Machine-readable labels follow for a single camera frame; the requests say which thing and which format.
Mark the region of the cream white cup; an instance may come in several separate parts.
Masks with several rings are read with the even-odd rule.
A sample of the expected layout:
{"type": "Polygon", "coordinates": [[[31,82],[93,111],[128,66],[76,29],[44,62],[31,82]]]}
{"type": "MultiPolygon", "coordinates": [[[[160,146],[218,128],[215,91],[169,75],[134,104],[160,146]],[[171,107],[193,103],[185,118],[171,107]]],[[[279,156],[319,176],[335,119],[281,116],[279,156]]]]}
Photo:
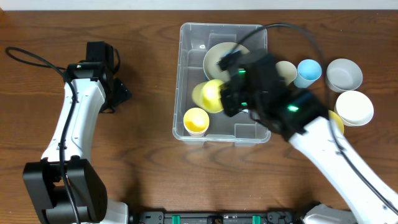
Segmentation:
{"type": "Polygon", "coordinates": [[[280,61],[275,65],[278,73],[285,80],[285,84],[289,86],[297,77],[296,66],[289,61],[280,61]]]}

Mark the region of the cream large bowl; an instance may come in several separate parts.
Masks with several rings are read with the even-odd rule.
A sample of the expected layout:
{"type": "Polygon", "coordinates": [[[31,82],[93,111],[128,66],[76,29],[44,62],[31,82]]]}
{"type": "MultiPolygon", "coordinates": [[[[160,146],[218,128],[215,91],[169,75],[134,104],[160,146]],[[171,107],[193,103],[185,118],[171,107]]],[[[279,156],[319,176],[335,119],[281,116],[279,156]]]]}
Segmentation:
{"type": "Polygon", "coordinates": [[[222,42],[214,45],[207,51],[203,59],[203,70],[207,80],[222,80],[229,81],[228,71],[221,71],[218,62],[226,56],[236,44],[234,42],[222,42]]]}

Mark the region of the yellow cup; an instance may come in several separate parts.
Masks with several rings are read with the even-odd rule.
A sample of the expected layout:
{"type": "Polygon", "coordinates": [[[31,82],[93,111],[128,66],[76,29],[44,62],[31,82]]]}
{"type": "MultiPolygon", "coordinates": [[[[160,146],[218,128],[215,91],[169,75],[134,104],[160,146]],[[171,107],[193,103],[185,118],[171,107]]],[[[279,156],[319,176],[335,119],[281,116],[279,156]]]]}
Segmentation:
{"type": "Polygon", "coordinates": [[[221,103],[220,86],[224,82],[214,79],[198,84],[192,91],[193,102],[209,113],[223,111],[221,103]]]}
{"type": "Polygon", "coordinates": [[[210,117],[201,108],[191,108],[183,116],[183,125],[189,135],[202,137],[210,126],[210,117]]]}

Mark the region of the light blue cup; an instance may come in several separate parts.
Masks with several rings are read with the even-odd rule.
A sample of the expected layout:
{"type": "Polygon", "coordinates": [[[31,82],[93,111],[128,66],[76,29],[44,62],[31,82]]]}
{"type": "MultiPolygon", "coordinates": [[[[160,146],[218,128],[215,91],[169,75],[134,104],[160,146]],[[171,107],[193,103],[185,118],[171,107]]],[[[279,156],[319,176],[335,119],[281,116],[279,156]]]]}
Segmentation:
{"type": "Polygon", "coordinates": [[[297,77],[294,85],[297,88],[307,88],[322,75],[321,65],[312,59],[302,60],[297,67],[297,77]]]}

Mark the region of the yellow small bowl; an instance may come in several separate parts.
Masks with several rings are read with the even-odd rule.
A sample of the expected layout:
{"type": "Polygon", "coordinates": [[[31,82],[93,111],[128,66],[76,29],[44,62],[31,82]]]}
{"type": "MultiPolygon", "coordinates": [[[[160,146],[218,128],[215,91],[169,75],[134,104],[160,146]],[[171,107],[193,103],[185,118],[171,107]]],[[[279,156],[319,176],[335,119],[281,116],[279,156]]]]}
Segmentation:
{"type": "Polygon", "coordinates": [[[336,124],[336,127],[339,129],[341,134],[344,134],[345,131],[345,127],[343,124],[342,119],[340,118],[340,116],[338,114],[336,114],[334,111],[329,110],[329,117],[333,120],[333,122],[336,124]]]}

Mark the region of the grey small bowl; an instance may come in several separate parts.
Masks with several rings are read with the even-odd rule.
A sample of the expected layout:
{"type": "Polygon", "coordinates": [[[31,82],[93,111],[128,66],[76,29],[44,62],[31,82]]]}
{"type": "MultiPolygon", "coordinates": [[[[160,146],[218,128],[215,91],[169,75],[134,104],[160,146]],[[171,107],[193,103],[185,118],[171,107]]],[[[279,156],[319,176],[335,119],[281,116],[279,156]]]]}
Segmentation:
{"type": "Polygon", "coordinates": [[[352,60],[338,58],[327,66],[326,84],[334,92],[356,90],[362,82],[363,73],[352,60]]]}

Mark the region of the white small bowl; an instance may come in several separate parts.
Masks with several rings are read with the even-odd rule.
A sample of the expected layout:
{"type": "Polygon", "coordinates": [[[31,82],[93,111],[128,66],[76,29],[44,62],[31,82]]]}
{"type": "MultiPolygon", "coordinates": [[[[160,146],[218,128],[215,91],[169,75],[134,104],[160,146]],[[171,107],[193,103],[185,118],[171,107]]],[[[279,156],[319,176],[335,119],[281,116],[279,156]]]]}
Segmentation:
{"type": "Polygon", "coordinates": [[[364,126],[374,115],[373,103],[359,91],[346,91],[340,94],[334,111],[346,126],[364,126]]]}

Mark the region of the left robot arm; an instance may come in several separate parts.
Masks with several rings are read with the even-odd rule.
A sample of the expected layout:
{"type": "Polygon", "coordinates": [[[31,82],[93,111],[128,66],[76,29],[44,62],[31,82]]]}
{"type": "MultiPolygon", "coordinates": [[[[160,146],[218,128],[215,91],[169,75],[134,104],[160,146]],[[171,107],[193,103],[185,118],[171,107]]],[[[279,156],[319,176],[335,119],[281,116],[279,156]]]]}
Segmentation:
{"type": "Polygon", "coordinates": [[[131,98],[115,77],[118,51],[88,42],[86,58],[63,72],[65,97],[52,140],[40,161],[28,162],[22,178],[41,223],[128,223],[124,202],[108,198],[106,187],[90,164],[98,115],[114,113],[131,98]]]}

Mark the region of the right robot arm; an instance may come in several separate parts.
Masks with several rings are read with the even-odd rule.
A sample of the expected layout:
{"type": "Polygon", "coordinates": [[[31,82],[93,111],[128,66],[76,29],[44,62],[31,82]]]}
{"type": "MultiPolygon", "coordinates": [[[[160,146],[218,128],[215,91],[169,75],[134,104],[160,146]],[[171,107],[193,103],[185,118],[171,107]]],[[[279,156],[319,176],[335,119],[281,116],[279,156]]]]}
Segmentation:
{"type": "Polygon", "coordinates": [[[241,109],[280,134],[307,157],[341,195],[358,223],[397,223],[397,193],[353,149],[329,119],[328,109],[307,89],[289,89],[273,72],[239,68],[221,87],[228,116],[241,109]]]}

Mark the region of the clear plastic storage container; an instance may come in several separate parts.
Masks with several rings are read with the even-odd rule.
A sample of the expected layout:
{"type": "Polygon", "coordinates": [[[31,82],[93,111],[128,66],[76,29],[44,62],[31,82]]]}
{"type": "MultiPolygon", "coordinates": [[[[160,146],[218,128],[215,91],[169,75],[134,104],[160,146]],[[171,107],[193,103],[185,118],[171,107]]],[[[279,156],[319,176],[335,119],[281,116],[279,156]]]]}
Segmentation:
{"type": "Polygon", "coordinates": [[[210,126],[203,136],[192,136],[183,125],[185,112],[196,107],[192,91],[207,81],[203,61],[209,49],[222,42],[238,42],[260,27],[259,24],[214,24],[188,22],[180,28],[177,82],[172,133],[185,144],[202,145],[205,142],[233,142],[236,146],[262,144],[271,138],[271,132],[253,121],[248,113],[233,117],[223,112],[209,114],[210,126]]]}

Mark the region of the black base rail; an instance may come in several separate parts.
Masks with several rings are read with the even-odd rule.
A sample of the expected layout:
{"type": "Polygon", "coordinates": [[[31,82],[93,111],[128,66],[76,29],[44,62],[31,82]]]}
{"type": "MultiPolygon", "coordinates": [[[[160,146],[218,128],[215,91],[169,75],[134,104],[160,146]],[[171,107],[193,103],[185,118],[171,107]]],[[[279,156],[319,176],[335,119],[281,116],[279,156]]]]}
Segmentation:
{"type": "Polygon", "coordinates": [[[169,213],[142,212],[137,224],[293,224],[300,223],[292,212],[265,213],[169,213]]]}

